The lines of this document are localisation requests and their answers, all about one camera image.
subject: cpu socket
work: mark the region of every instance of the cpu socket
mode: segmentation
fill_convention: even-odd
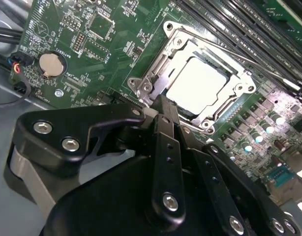
[[[167,21],[163,29],[168,42],[143,78],[130,77],[127,84],[147,105],[166,95],[184,122],[213,134],[213,125],[231,105],[255,92],[251,73],[193,28]]]

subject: silver screw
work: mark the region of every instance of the silver screw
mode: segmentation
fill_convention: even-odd
[[[292,233],[295,234],[296,231],[295,231],[295,229],[293,228],[293,226],[290,224],[289,221],[285,220],[285,221],[284,221],[284,224],[285,224],[285,226],[286,226]]]
[[[63,140],[62,147],[67,151],[74,152],[79,149],[80,144],[77,140],[74,140],[72,138],[67,138]]]
[[[63,91],[61,89],[57,89],[55,90],[55,96],[56,97],[62,97],[63,96]]]
[[[139,115],[140,115],[140,112],[139,112],[139,111],[137,111],[137,110],[135,110],[135,109],[133,109],[133,110],[132,110],[132,112],[133,112],[133,114],[135,114],[135,115],[137,115],[137,116],[139,116]]]
[[[187,127],[183,127],[183,130],[187,133],[190,134],[190,130]]]
[[[179,208],[179,203],[177,202],[176,198],[171,194],[164,194],[163,204],[170,211],[177,211],[177,209]]]
[[[162,120],[163,120],[165,123],[169,123],[169,122],[170,122],[166,117],[162,117]]]
[[[279,221],[277,221],[276,219],[272,219],[272,224],[273,226],[280,232],[280,233],[284,233],[284,228],[283,226],[280,224]]]
[[[230,216],[230,225],[238,235],[244,234],[244,227],[242,223],[232,215]]]
[[[53,130],[51,124],[42,121],[35,123],[33,128],[39,134],[49,134]]]
[[[150,87],[149,87],[149,85],[145,85],[144,87],[143,87],[143,89],[144,89],[144,91],[149,91],[150,90]]]
[[[212,151],[214,151],[215,153],[218,153],[218,149],[215,146],[211,146]]]

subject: black cable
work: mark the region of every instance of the black cable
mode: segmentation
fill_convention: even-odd
[[[10,20],[16,23],[18,26],[24,28],[26,20],[20,16],[16,11],[12,9],[3,0],[0,0],[0,11],[2,11]]]
[[[21,39],[18,37],[8,37],[8,36],[0,35],[1,43],[19,44],[20,40]]]
[[[17,31],[17,30],[12,30],[12,29],[7,29],[7,28],[3,28],[0,27],[0,34],[3,35],[8,35],[8,36],[13,36],[13,37],[22,37],[22,31]]]
[[[27,99],[29,97],[29,95],[31,94],[31,91],[32,91],[32,88],[30,86],[30,83],[29,81],[27,80],[27,78],[25,77],[24,74],[20,73],[18,74],[21,78],[21,81],[25,84],[26,86],[26,92],[25,94],[20,97],[18,100],[15,100],[13,102],[8,102],[8,103],[1,103],[0,104],[0,108],[6,108],[6,107],[11,107],[11,106],[15,106],[15,105],[18,105],[20,104],[21,102],[23,102],[25,99]]]

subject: capacitor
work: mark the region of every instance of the capacitor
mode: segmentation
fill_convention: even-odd
[[[267,122],[263,123],[261,127],[265,130],[267,134],[272,134],[274,132],[274,128],[268,124]]]
[[[228,157],[231,159],[231,161],[235,161],[235,156],[232,151],[228,152]]]
[[[250,152],[253,150],[253,147],[248,142],[242,142],[241,147],[246,151]]]
[[[261,143],[264,140],[264,138],[258,132],[253,132],[251,136],[257,143]]]
[[[286,147],[283,145],[283,143],[279,140],[274,140],[273,145],[279,150],[279,151],[285,151]]]
[[[285,123],[285,118],[281,117],[278,114],[273,114],[271,116],[271,119],[277,124],[277,125],[283,125]]]
[[[280,161],[280,159],[279,159],[276,155],[272,155],[272,156],[271,156],[271,161],[272,161],[277,167],[282,166],[282,162]]]

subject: motherboard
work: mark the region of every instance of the motherboard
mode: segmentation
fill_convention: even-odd
[[[23,74],[54,108],[143,108],[164,94],[199,142],[279,188],[296,176],[283,155],[302,156],[302,102],[272,76],[302,85],[295,2],[35,0],[19,45],[34,62]]]

